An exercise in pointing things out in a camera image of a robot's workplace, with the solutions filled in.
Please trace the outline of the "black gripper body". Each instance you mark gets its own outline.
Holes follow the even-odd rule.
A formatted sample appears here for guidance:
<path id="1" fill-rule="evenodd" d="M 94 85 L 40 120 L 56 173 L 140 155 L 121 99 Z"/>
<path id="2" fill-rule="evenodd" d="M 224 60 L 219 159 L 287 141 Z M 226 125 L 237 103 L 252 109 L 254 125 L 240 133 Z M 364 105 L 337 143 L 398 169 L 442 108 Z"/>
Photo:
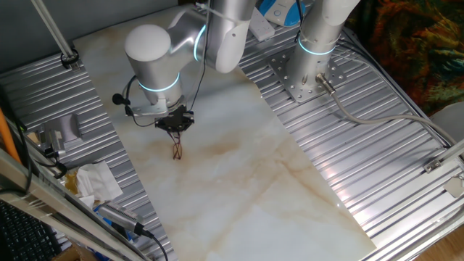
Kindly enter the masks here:
<path id="1" fill-rule="evenodd" d="M 160 118 L 155 123 L 155 127 L 168 133 L 180 133 L 186 131 L 193 124 L 194 112 L 181 105 L 175 111 L 170 112 L 168 116 Z"/>

